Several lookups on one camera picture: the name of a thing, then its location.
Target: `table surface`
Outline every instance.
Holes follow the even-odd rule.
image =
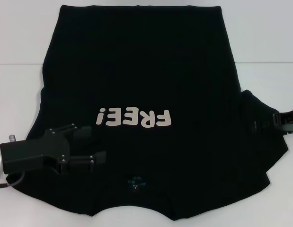
[[[242,89],[280,112],[293,108],[293,0],[0,0],[0,143],[10,134],[25,139],[36,119],[41,67],[62,4],[221,6]],[[289,151],[268,171],[269,187],[193,218],[174,222],[132,206],[88,217],[7,188],[0,189],[0,226],[293,227],[293,135],[285,140]]]

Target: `white table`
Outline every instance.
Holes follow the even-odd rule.
[[[242,88],[280,112],[293,108],[293,0],[0,0],[0,143],[10,134],[25,139],[36,119],[41,67],[62,4],[220,5]],[[285,139],[289,151],[269,170],[269,187],[190,219],[130,206],[88,217],[7,188],[0,189],[0,226],[293,227],[293,135]]]

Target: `t-shirt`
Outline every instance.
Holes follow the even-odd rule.
[[[287,151],[281,133],[252,133],[277,111],[241,92],[220,7],[62,6],[42,73],[27,139],[75,123],[96,142],[71,155],[107,151],[93,174],[44,168],[15,187],[64,210],[189,218],[266,188]]]

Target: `black t-shirt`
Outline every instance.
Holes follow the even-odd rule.
[[[43,78],[28,139],[89,125],[98,143],[71,155],[107,151],[93,174],[27,171],[15,187],[64,210],[189,218],[266,188],[287,151],[250,132],[276,110],[241,93],[220,7],[62,6]]]

